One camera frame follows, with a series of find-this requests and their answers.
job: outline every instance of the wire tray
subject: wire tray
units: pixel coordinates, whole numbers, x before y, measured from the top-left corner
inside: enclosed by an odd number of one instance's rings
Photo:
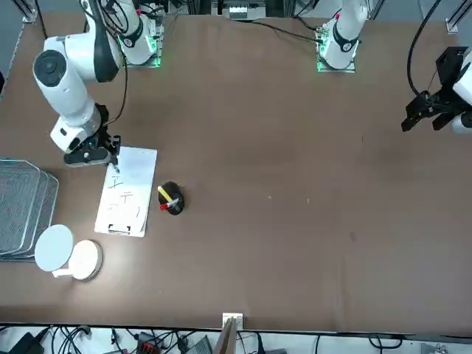
[[[0,261],[34,262],[52,220],[58,180],[24,160],[0,159]]]

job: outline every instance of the white paper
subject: white paper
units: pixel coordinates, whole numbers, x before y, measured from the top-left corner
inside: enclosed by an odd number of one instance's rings
[[[95,232],[144,237],[157,151],[121,147],[119,173],[108,166]]]

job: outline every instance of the yellow pen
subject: yellow pen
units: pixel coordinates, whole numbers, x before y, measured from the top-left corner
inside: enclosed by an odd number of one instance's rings
[[[172,198],[167,194],[167,192],[164,190],[164,188],[162,188],[161,186],[158,186],[157,190],[159,191],[159,193],[161,193],[161,195],[165,198],[165,200],[168,203],[170,203],[172,201]]]

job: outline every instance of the white robotic arm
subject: white robotic arm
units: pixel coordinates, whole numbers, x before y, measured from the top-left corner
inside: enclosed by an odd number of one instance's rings
[[[469,109],[454,117],[451,123],[454,133],[472,133],[472,52],[465,57],[457,82],[452,89],[462,98]]]
[[[454,133],[472,133],[472,53],[466,46],[450,46],[436,60],[441,88],[422,91],[406,106],[402,131],[410,131],[420,120],[435,117],[438,131],[451,123]]]
[[[341,70],[350,65],[368,14],[365,0],[343,0],[341,10],[326,25],[329,36],[320,53],[329,67]]]
[[[116,164],[120,137],[107,132],[108,111],[98,105],[86,82],[112,81],[123,64],[118,41],[105,27],[105,16],[126,23],[120,38],[123,52],[132,63],[144,63],[156,51],[148,43],[151,21],[138,15],[132,0],[80,0],[89,31],[48,38],[35,59],[33,73],[39,88],[59,119],[51,132],[55,144],[66,154],[69,166]]]

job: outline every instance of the table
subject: table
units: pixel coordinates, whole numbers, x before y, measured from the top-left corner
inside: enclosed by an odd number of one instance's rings
[[[65,35],[83,16],[45,22]],[[0,105],[0,151],[58,178],[54,223],[105,257],[90,282],[0,264],[0,321],[221,327],[223,312],[242,312],[250,329],[472,334],[472,138],[430,122],[400,130],[417,26],[368,21],[357,73],[317,73],[313,44],[180,16],[162,67],[130,70],[110,129],[159,151],[143,239],[94,233],[105,169],[63,165],[49,138],[57,114],[32,77],[41,31],[28,26]],[[453,43],[443,24],[426,27],[418,88]],[[89,86],[111,116],[123,76]],[[178,217],[159,211],[167,180],[187,198]]]

